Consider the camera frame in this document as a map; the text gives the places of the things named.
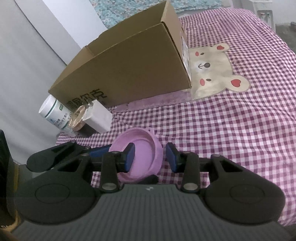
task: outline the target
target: pink bowl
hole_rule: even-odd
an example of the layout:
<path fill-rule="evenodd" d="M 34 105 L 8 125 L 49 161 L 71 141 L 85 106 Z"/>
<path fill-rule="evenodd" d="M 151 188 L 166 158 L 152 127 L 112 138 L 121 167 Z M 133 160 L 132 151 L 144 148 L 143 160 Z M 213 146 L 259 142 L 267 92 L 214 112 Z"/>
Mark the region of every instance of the pink bowl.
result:
<path fill-rule="evenodd" d="M 128 129 L 115 139 L 109 152 L 123 151 L 130 142 L 135 144 L 135 158 L 128 173 L 118 173 L 119 181 L 136 183 L 152 174 L 156 175 L 163 162 L 163 148 L 154 134 L 154 129 Z"/>

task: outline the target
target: white curtain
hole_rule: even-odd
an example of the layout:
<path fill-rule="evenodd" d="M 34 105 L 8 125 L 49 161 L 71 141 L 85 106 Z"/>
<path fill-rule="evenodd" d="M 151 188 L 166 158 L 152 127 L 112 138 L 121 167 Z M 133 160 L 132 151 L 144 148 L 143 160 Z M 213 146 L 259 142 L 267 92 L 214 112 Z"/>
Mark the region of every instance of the white curtain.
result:
<path fill-rule="evenodd" d="M 21 164 L 55 145 L 59 130 L 38 110 L 65 63 L 13 0 L 0 0 L 0 129 Z"/>

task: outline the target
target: gray ribbed surface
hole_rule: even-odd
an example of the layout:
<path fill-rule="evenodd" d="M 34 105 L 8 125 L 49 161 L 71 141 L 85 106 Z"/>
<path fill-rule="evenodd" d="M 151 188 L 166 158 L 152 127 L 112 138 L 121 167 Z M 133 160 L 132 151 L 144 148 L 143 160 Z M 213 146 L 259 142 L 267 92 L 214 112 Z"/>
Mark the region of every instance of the gray ribbed surface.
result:
<path fill-rule="evenodd" d="M 284 241 L 290 238 L 275 222 L 255 227 L 227 223 L 211 214 L 197 195 L 179 192 L 175 185 L 125 185 L 122 191 L 101 197 L 91 212 L 76 221 L 57 226 L 25 221 L 13 233 L 21 241 Z"/>

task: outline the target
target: gray floor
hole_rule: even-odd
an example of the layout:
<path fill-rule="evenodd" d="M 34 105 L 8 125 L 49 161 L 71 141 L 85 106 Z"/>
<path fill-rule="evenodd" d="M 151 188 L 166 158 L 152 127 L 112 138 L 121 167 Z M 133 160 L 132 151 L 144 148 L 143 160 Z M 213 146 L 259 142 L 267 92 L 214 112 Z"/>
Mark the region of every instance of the gray floor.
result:
<path fill-rule="evenodd" d="M 296 53 L 296 30 L 290 27 L 290 24 L 276 25 L 276 33 L 284 40 L 289 48 Z"/>

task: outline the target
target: red heart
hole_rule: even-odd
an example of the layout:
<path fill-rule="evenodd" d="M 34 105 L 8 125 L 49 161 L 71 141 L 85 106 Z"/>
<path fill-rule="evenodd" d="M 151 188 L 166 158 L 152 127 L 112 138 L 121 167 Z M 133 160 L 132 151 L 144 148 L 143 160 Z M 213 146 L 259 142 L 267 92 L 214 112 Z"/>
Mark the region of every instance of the red heart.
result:
<path fill-rule="evenodd" d="M 232 81 L 231 81 L 231 84 L 232 84 L 234 87 L 240 87 L 240 83 L 241 83 L 241 81 L 238 80 L 238 79 L 235 79 L 235 80 L 232 80 Z"/>
<path fill-rule="evenodd" d="M 222 49 L 224 49 L 224 47 L 222 45 L 219 45 L 219 46 L 217 46 L 217 49 L 222 50 Z"/>
<path fill-rule="evenodd" d="M 204 86 L 205 85 L 205 80 L 204 79 L 200 79 L 200 85 Z"/>

